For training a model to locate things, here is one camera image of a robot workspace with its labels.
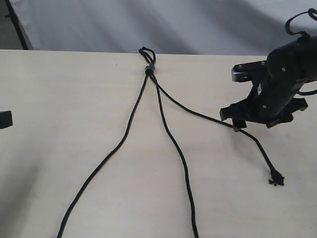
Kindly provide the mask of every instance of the knot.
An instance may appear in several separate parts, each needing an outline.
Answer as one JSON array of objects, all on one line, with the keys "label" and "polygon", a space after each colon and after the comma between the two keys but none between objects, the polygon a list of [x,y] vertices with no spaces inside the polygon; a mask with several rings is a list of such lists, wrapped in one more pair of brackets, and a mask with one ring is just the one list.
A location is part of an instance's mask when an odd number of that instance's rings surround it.
[{"label": "knot", "polygon": [[277,170],[271,170],[271,176],[272,180],[268,180],[269,184],[284,186],[285,178]]},{"label": "knot", "polygon": [[148,66],[145,67],[145,74],[146,75],[150,75],[153,74],[155,70],[155,65],[154,63],[149,63]]}]

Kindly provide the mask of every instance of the white backdrop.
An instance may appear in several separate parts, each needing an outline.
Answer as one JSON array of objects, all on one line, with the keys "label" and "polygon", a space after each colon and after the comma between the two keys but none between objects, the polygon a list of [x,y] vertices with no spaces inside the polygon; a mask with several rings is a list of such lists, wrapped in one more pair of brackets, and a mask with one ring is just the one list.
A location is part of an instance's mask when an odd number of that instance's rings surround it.
[{"label": "white backdrop", "polygon": [[[37,50],[267,55],[316,0],[11,0]],[[317,23],[294,23],[317,35]]]}]

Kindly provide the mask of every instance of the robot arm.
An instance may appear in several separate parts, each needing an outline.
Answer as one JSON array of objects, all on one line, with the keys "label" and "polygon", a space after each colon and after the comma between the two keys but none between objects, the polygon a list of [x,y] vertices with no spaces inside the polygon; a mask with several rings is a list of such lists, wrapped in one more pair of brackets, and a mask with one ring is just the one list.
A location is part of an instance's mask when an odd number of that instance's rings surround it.
[{"label": "robot arm", "polygon": [[[304,13],[316,17],[317,11],[311,8]],[[294,96],[305,95],[300,93],[301,87],[317,80],[317,37],[306,32],[292,33],[289,23],[295,17],[286,22],[286,29],[289,34],[302,35],[297,41],[275,49],[264,61],[233,67],[233,81],[253,84],[246,99],[220,110],[221,120],[232,119],[235,131],[246,128],[246,121],[266,124],[268,128],[291,122],[294,112],[308,107],[305,99]]]}]

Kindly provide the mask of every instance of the table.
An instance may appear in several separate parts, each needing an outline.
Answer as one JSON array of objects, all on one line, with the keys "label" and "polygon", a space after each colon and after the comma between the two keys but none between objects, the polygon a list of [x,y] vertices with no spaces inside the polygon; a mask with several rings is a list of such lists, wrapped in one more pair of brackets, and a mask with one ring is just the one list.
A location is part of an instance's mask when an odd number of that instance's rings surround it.
[{"label": "table", "polygon": [[[251,88],[231,81],[232,66],[261,59],[158,55],[156,76],[175,99],[219,118]],[[0,131],[0,237],[57,235],[78,189],[123,136],[145,65],[137,54],[0,51],[0,110],[12,110],[14,121]],[[307,97],[310,107],[291,123],[246,129],[284,187],[268,184],[252,140],[162,98],[187,159],[202,238],[316,237],[317,97]],[[63,237],[193,237],[183,167],[152,82],[127,141],[88,186]]]}]

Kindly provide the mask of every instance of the white table surface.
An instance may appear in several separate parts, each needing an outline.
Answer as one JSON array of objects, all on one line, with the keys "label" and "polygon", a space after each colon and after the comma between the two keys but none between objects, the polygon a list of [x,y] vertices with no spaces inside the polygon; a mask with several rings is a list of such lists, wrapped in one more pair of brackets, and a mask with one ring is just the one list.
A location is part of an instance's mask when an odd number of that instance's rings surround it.
[{"label": "white table surface", "polygon": [[[261,59],[158,55],[156,76],[175,99],[219,118],[251,88],[231,81],[232,66]],[[12,110],[14,121],[0,131],[1,238],[57,235],[78,189],[123,136],[145,65],[137,54],[0,51],[0,110]],[[163,97],[187,159],[200,237],[317,237],[317,97],[307,101],[291,123],[246,129],[285,176],[275,187],[252,140]],[[128,139],[86,189],[63,237],[193,237],[182,163],[152,82]]]}]

